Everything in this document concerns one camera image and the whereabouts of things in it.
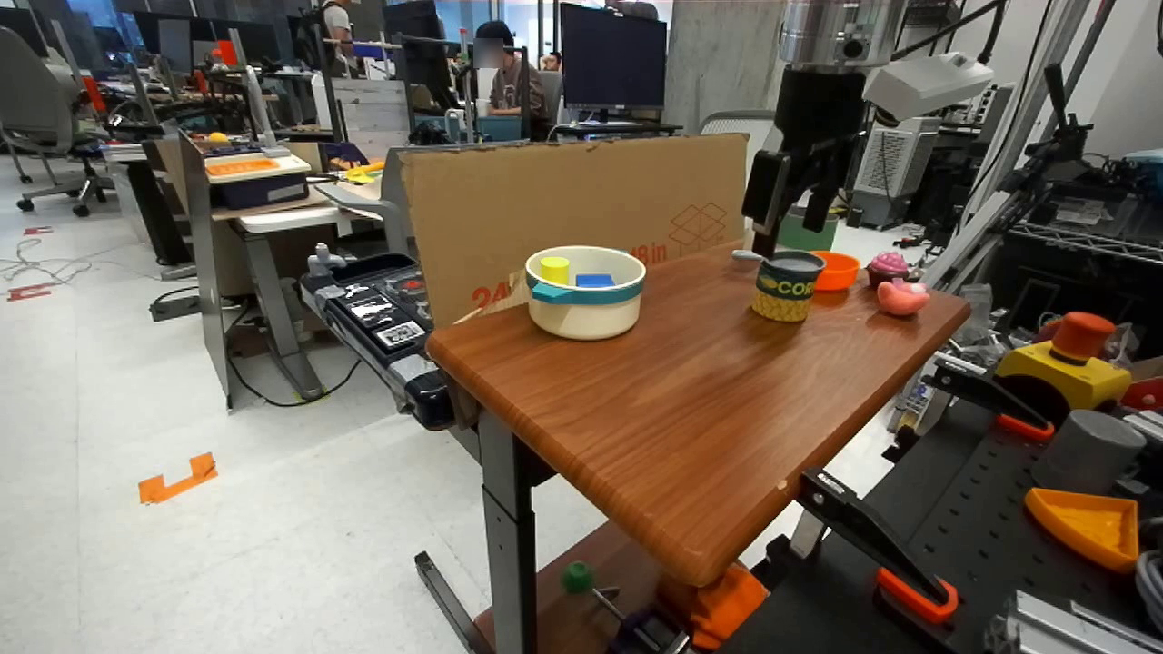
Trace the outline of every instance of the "white bowl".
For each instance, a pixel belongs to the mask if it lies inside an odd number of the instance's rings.
[[[563,256],[570,280],[548,280],[542,261]],[[523,261],[532,284],[532,319],[557,337],[614,337],[641,319],[649,265],[614,246],[546,246]]]

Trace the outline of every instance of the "cardboard sheet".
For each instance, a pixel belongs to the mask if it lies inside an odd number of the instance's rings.
[[[402,165],[438,326],[523,300],[542,246],[604,242],[653,265],[742,238],[738,133],[415,150]]]

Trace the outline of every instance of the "gray floor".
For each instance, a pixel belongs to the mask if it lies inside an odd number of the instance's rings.
[[[186,284],[158,277],[139,219],[116,199],[85,221],[68,199],[22,213],[9,159],[0,188],[3,291],[59,277],[43,296],[0,300],[0,650],[454,654],[410,554],[432,552],[466,606],[489,606],[473,457],[402,417],[370,371],[314,406],[242,395],[227,410],[200,324],[150,319],[150,300]],[[354,357],[314,347],[314,363],[339,381]],[[244,374],[286,395],[267,360]],[[864,491],[884,448],[873,422],[832,472]],[[194,455],[215,455],[219,479],[139,500],[139,479],[182,479]],[[599,523],[560,479],[535,509],[542,563]]]

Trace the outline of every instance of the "office chair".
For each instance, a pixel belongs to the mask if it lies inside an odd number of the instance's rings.
[[[85,119],[85,88],[72,71],[49,65],[38,49],[13,27],[0,26],[0,136],[13,152],[39,154],[50,186],[22,191],[19,207],[32,211],[32,197],[68,191],[72,213],[89,213],[89,199],[107,199],[114,182],[94,170],[93,159],[101,154],[101,131]],[[50,154],[78,154],[85,177],[68,182],[50,170]]]

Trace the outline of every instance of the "box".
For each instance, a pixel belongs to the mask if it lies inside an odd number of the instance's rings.
[[[409,150],[404,211],[432,324],[523,300],[529,254],[627,246],[649,265],[742,242],[747,136]]]

